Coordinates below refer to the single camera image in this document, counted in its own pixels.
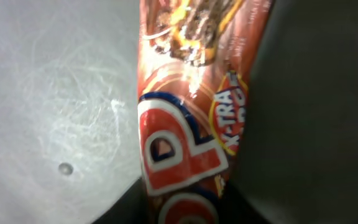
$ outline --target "small dark spot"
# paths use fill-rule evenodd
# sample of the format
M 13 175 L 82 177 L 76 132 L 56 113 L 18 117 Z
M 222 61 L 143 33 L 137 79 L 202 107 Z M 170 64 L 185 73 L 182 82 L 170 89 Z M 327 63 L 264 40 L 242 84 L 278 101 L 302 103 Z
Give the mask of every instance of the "small dark spot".
M 71 164 L 67 162 L 62 162 L 59 167 L 59 172 L 63 175 L 71 175 L 74 171 L 74 168 Z

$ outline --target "gray surface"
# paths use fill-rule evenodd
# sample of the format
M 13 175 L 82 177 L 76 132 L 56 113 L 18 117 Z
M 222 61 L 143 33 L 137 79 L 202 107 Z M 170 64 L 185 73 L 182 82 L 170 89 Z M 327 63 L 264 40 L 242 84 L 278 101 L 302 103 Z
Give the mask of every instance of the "gray surface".
M 1 224 L 89 223 L 138 178 L 138 5 L 0 0 Z

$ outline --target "caramel drizzle image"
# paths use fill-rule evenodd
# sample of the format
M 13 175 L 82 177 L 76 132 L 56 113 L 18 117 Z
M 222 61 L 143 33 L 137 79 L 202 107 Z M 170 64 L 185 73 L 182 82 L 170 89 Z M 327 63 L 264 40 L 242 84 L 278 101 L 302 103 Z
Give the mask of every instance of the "caramel drizzle image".
M 219 37 L 244 0 L 150 0 L 144 40 L 194 66 L 213 62 Z

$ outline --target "ice cream wrapper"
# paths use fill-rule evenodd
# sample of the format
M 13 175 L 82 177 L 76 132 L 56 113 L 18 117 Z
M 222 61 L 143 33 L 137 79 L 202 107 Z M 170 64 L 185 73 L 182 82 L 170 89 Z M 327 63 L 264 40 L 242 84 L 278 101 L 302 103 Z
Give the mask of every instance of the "ice cream wrapper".
M 270 6 L 140 0 L 139 142 L 151 223 L 218 223 Z

